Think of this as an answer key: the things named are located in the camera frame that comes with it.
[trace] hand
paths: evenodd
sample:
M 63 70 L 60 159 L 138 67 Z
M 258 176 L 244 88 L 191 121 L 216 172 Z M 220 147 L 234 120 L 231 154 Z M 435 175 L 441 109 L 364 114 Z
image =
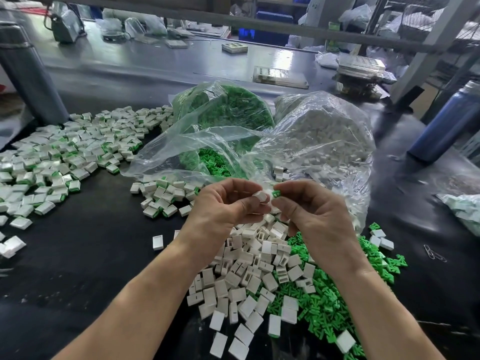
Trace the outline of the hand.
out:
M 261 185 L 239 178 L 227 178 L 203 188 L 182 227 L 177 240 L 188 243 L 199 268 L 209 265 L 235 225 L 255 223 L 270 212 L 255 192 Z
M 272 205 L 290 219 L 288 235 L 301 231 L 315 263 L 334 280 L 359 269 L 373 270 L 341 196 L 313 180 L 289 180 L 273 188 L 281 197 L 273 199 Z

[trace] person's right hand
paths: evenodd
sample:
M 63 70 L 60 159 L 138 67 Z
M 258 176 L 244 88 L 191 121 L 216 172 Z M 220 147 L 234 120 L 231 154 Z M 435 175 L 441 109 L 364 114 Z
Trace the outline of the person's right hand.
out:
M 301 231 L 315 263 L 334 280 L 373 270 L 360 247 L 345 200 L 313 180 L 289 180 L 273 189 L 272 205 L 290 220 L 288 235 Z

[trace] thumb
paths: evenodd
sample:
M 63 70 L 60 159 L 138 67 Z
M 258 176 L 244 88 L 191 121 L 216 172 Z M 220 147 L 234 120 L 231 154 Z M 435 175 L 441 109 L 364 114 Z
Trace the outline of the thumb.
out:
M 239 222 L 247 214 L 255 212 L 260 206 L 260 200 L 257 197 L 246 197 L 230 204 L 235 222 Z
M 282 214 L 292 220 L 297 226 L 308 216 L 308 212 L 301 205 L 287 197 L 275 198 L 272 201 L 272 205 L 282 211 Z

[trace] pile of green plastic pieces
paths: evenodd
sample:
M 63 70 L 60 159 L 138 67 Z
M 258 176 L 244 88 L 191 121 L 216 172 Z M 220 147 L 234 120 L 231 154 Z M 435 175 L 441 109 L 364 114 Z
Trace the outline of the pile of green plastic pieces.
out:
M 369 227 L 371 230 L 380 228 L 376 223 Z M 359 236 L 358 241 L 363 252 L 367 254 L 369 262 L 385 282 L 393 284 L 393 274 L 400 274 L 400 267 L 408 266 L 405 262 L 405 257 L 402 255 L 397 254 L 396 259 L 386 258 L 379 251 L 378 247 L 371 244 L 365 236 Z M 297 235 L 288 239 L 288 244 L 292 248 L 290 254 L 298 254 L 302 260 L 300 266 L 303 270 L 305 263 L 308 262 L 309 254 L 307 247 L 303 243 L 302 234 L 298 232 Z M 325 338 L 328 343 L 335 343 L 337 335 L 340 335 L 344 330 L 348 330 L 353 336 L 356 335 L 355 326 L 347 305 L 328 274 L 322 269 L 315 269 L 313 285 L 315 286 L 316 294 L 305 294 L 303 289 L 297 287 L 293 282 L 280 284 L 278 290 L 275 291 L 275 300 L 269 304 L 267 311 L 273 315 L 281 315 L 283 296 L 294 297 L 298 300 L 298 321 L 302 319 L 307 321 L 309 332 L 319 339 Z M 263 282 L 257 293 L 249 293 L 249 295 L 257 300 L 261 287 L 263 287 Z M 358 340 L 357 344 L 344 355 L 344 360 L 356 360 L 357 357 L 365 357 L 363 348 Z
M 235 84 L 216 81 L 201 83 L 178 94 L 172 102 L 174 117 L 178 121 L 186 114 L 196 114 L 199 130 L 210 127 L 239 126 L 249 130 L 263 131 L 274 126 L 269 107 L 254 93 Z M 186 130 L 192 133 L 193 127 Z M 229 141 L 229 147 L 241 156 L 249 152 L 257 137 Z M 203 163 L 209 174 L 222 177 L 245 178 L 239 166 L 232 167 L 221 152 L 214 149 L 200 149 L 196 152 L 180 155 L 180 162 L 186 170 L 196 170 Z

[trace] person's left hand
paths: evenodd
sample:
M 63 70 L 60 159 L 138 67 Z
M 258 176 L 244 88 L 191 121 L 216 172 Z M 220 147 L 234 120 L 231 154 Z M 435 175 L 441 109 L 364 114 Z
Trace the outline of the person's left hand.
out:
M 260 203 L 255 192 L 261 185 L 239 178 L 227 178 L 204 187 L 176 240 L 188 244 L 198 267 L 210 264 L 235 225 L 255 223 L 271 210 Z

